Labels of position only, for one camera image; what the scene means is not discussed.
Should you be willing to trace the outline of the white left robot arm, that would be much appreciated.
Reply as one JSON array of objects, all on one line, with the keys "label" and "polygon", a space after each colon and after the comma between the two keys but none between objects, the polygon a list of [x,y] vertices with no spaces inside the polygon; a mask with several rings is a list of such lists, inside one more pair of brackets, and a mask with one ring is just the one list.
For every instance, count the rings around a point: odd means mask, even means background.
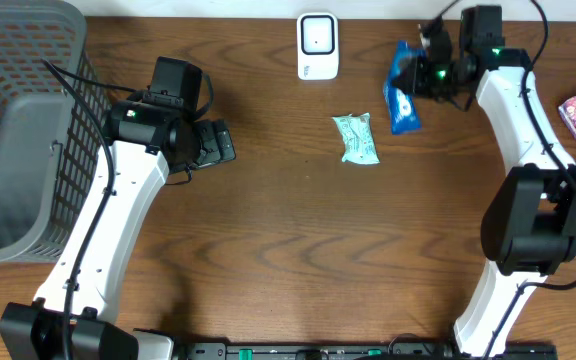
[{"label": "white left robot arm", "polygon": [[32,303],[11,302],[1,317],[11,358],[178,358],[173,336],[115,322],[137,237],[168,177],[236,157],[225,121],[203,114],[146,100],[107,112],[100,163],[64,251]]}]

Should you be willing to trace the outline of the blue Oreo cookie packet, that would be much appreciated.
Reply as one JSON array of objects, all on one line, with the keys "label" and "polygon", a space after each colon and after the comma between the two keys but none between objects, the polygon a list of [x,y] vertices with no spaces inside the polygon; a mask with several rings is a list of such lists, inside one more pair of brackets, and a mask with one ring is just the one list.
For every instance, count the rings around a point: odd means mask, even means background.
[{"label": "blue Oreo cookie packet", "polygon": [[388,107],[390,128],[393,135],[402,135],[421,128],[412,98],[404,94],[392,81],[406,67],[405,62],[418,56],[425,56],[421,48],[413,48],[406,41],[399,40],[383,86],[384,99]]}]

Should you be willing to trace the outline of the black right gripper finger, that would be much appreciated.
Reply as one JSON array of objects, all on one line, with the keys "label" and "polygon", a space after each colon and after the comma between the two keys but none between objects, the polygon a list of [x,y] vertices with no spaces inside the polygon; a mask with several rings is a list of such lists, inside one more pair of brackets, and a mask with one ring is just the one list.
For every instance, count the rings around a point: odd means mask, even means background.
[{"label": "black right gripper finger", "polygon": [[421,57],[409,56],[400,58],[398,62],[398,72],[395,75],[395,80],[414,80],[417,75],[417,65]]},{"label": "black right gripper finger", "polygon": [[413,96],[416,94],[416,79],[414,74],[400,74],[391,80],[391,85],[406,95]]}]

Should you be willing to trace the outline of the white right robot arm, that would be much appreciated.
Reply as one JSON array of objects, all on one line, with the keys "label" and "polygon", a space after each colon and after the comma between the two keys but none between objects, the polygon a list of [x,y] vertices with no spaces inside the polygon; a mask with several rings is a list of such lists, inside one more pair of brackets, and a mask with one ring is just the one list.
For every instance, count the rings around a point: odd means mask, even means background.
[{"label": "white right robot arm", "polygon": [[[536,289],[557,289],[558,268],[576,257],[576,162],[554,133],[536,89],[537,57],[506,44],[502,9],[462,11],[452,39],[441,16],[419,28],[423,53],[394,78],[407,95],[453,103],[465,92],[487,116],[506,176],[485,211],[480,240],[486,262],[452,337],[434,359],[535,359],[511,349],[509,332]],[[576,280],[564,284],[576,288]]]}]

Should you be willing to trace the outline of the mint green snack packet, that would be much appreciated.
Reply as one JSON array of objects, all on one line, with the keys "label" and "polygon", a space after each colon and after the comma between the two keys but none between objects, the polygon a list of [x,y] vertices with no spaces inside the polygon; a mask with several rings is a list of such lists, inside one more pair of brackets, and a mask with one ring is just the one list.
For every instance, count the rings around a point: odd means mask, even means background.
[{"label": "mint green snack packet", "polygon": [[358,116],[352,114],[333,117],[333,121],[342,137],[345,151],[343,162],[357,165],[376,165],[380,163],[371,131],[370,114]]}]

